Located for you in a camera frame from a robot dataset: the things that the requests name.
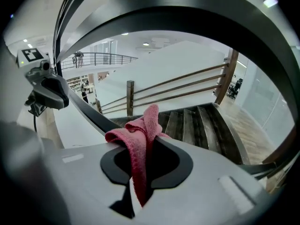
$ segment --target pink towel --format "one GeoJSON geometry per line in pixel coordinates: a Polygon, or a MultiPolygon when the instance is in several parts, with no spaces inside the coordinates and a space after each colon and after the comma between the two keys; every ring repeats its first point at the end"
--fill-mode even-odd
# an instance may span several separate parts
{"type": "Polygon", "coordinates": [[[135,193],[142,206],[147,202],[146,162],[151,161],[153,141],[156,136],[169,137],[161,131],[158,106],[152,104],[145,110],[143,117],[126,123],[125,128],[117,128],[105,134],[106,141],[123,141],[127,146],[135,193]]]}

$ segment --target wooden stair step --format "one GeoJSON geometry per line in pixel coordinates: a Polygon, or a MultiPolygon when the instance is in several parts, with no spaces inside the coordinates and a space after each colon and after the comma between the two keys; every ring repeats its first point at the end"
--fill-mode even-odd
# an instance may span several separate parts
{"type": "Polygon", "coordinates": [[[219,106],[210,104],[205,109],[216,131],[222,155],[235,164],[249,164],[245,146],[231,122],[221,115],[219,106]]]}
{"type": "Polygon", "coordinates": [[[111,119],[114,123],[118,124],[121,128],[125,127],[125,124],[136,120],[138,118],[140,118],[141,115],[138,116],[130,116],[130,117],[124,117],[124,118],[115,118],[115,119],[111,119]]]}
{"type": "Polygon", "coordinates": [[[194,134],[194,124],[193,124],[193,116],[194,112],[184,109],[183,110],[183,136],[182,141],[185,143],[189,143],[191,145],[195,145],[195,134],[194,134]]]}
{"type": "Polygon", "coordinates": [[[201,147],[221,153],[218,137],[206,110],[200,106],[197,106],[196,115],[198,117],[198,129],[201,137],[201,147]]]}
{"type": "Polygon", "coordinates": [[[199,120],[198,116],[197,116],[196,112],[194,112],[193,125],[194,125],[195,146],[201,147],[200,123],[198,120],[199,120]]]}
{"type": "Polygon", "coordinates": [[[167,114],[164,114],[163,112],[160,112],[158,114],[158,123],[163,128],[162,132],[165,132],[165,129],[167,128],[168,122],[169,122],[170,116],[167,114]]]}
{"type": "Polygon", "coordinates": [[[165,133],[171,138],[180,140],[182,138],[182,114],[177,112],[171,112],[168,125],[165,129],[165,133]]]}

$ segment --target black cable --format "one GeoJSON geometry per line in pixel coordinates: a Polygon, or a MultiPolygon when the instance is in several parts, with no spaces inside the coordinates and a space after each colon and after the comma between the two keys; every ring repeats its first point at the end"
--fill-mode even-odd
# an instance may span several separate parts
{"type": "Polygon", "coordinates": [[[33,126],[34,126],[34,130],[35,130],[36,132],[38,132],[38,131],[37,131],[37,124],[36,124],[36,116],[35,116],[35,115],[33,115],[33,126]]]}

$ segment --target wooden handrail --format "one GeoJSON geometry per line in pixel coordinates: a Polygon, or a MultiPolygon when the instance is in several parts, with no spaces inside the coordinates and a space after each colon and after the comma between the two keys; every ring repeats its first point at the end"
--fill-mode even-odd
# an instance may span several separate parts
{"type": "MultiPolygon", "coordinates": [[[[167,84],[167,83],[171,83],[171,82],[174,82],[174,81],[179,80],[179,79],[181,79],[181,78],[186,78],[186,77],[189,77],[189,76],[192,76],[192,75],[196,75],[196,74],[199,74],[199,73],[204,73],[204,72],[211,71],[211,70],[214,70],[214,69],[217,69],[217,68],[222,68],[222,67],[225,67],[225,66],[228,66],[228,63],[220,64],[220,65],[217,65],[217,66],[214,66],[214,67],[208,67],[208,68],[205,68],[205,69],[202,69],[202,70],[198,70],[198,71],[196,71],[196,72],[192,72],[192,73],[189,73],[189,74],[185,74],[185,75],[183,75],[183,76],[175,77],[175,78],[172,78],[172,79],[170,79],[170,80],[167,80],[167,81],[164,81],[164,82],[155,84],[155,85],[153,85],[153,86],[147,87],[147,88],[145,88],[145,89],[136,91],[136,92],[134,92],[133,94],[136,94],[136,93],[139,93],[139,92],[143,92],[143,91],[146,91],[146,90],[149,90],[149,89],[151,89],[151,88],[155,88],[155,87],[158,87],[158,86],[167,84]]],[[[108,103],[108,104],[105,104],[105,105],[102,106],[102,108],[103,108],[104,106],[109,105],[109,104],[118,102],[118,101],[120,101],[120,100],[122,100],[122,99],[124,99],[124,98],[126,98],[126,96],[125,96],[125,97],[121,97],[121,98],[119,98],[119,99],[117,99],[117,100],[114,100],[114,101],[112,101],[112,102],[110,102],[110,103],[108,103]]]]}
{"type": "Polygon", "coordinates": [[[230,82],[233,78],[233,74],[235,71],[236,63],[238,60],[239,52],[230,49],[228,53],[228,66],[224,68],[223,73],[226,73],[226,76],[220,79],[220,83],[222,84],[222,87],[219,89],[216,89],[215,96],[217,97],[215,100],[216,104],[221,104],[223,98],[226,95],[226,92],[229,88],[230,82]]]}
{"type": "MultiPolygon", "coordinates": [[[[144,96],[144,97],[133,99],[133,101],[134,102],[135,101],[139,101],[139,100],[142,100],[144,98],[150,98],[150,97],[153,97],[153,96],[156,96],[156,95],[159,95],[159,94],[163,94],[163,93],[166,93],[166,92],[174,91],[174,90],[177,90],[177,89],[180,89],[180,88],[185,88],[185,87],[188,87],[188,86],[192,86],[192,85],[196,85],[196,84],[199,84],[199,83],[207,82],[207,81],[210,81],[210,80],[213,80],[213,79],[217,79],[217,78],[220,78],[220,77],[225,77],[225,75],[226,74],[221,74],[221,75],[217,75],[217,76],[213,76],[213,77],[204,78],[204,79],[201,79],[201,80],[198,80],[198,81],[195,81],[195,82],[190,82],[190,83],[187,83],[187,84],[184,84],[184,85],[181,85],[181,86],[177,86],[175,88],[170,88],[170,89],[163,90],[163,91],[160,91],[160,92],[156,92],[156,93],[144,96]]],[[[118,105],[113,106],[113,107],[109,107],[109,108],[103,109],[102,111],[110,110],[112,108],[119,107],[119,106],[122,106],[122,105],[125,105],[125,104],[126,104],[126,102],[118,104],[118,105]]]]}
{"type": "Polygon", "coordinates": [[[127,81],[126,94],[127,94],[127,116],[133,115],[133,91],[135,87],[135,82],[132,80],[127,81]]]}
{"type": "MultiPolygon", "coordinates": [[[[144,105],[148,105],[148,104],[152,104],[152,103],[158,103],[158,102],[170,100],[170,99],[173,99],[173,98],[180,98],[180,97],[183,97],[183,96],[192,95],[192,94],[195,94],[195,93],[198,93],[198,92],[204,92],[204,91],[208,91],[208,90],[219,88],[219,87],[221,87],[221,85],[215,85],[215,86],[211,86],[211,87],[208,87],[208,88],[202,88],[202,89],[194,90],[194,91],[191,91],[191,92],[181,93],[181,94],[178,94],[178,95],[157,99],[157,100],[154,100],[154,101],[151,101],[151,102],[142,103],[142,104],[139,104],[139,105],[134,105],[133,107],[140,107],[140,106],[144,106],[144,105]]],[[[121,110],[126,110],[126,109],[127,108],[121,108],[121,109],[117,109],[117,110],[114,110],[114,111],[105,112],[103,114],[114,113],[114,112],[121,111],[121,110]]]]}

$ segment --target wooden post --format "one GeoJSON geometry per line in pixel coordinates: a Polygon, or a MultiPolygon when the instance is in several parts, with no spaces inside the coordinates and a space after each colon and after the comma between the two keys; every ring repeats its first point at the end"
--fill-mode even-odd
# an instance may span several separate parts
{"type": "Polygon", "coordinates": [[[233,78],[236,63],[238,61],[238,56],[239,56],[238,51],[232,48],[229,50],[228,59],[227,59],[228,66],[224,67],[223,69],[223,74],[225,74],[225,77],[222,77],[220,79],[219,84],[221,85],[221,87],[217,88],[215,91],[215,95],[217,97],[215,101],[216,104],[221,104],[223,98],[226,95],[230,82],[233,78]]]}
{"type": "Polygon", "coordinates": [[[99,113],[102,113],[100,101],[99,101],[97,98],[96,98],[96,106],[97,106],[98,112],[99,112],[99,113]]]}
{"type": "Polygon", "coordinates": [[[280,157],[288,157],[288,155],[291,155],[293,152],[294,154],[292,157],[294,157],[297,152],[295,152],[295,149],[293,149],[293,141],[296,138],[296,127],[294,126],[290,133],[287,135],[287,137],[284,139],[284,141],[280,144],[279,147],[276,148],[274,152],[272,152],[266,159],[262,161],[262,163],[274,163],[277,162],[277,160],[280,160],[280,157]]]}
{"type": "Polygon", "coordinates": [[[133,92],[134,92],[134,81],[127,81],[127,116],[133,115],[133,92]]]}

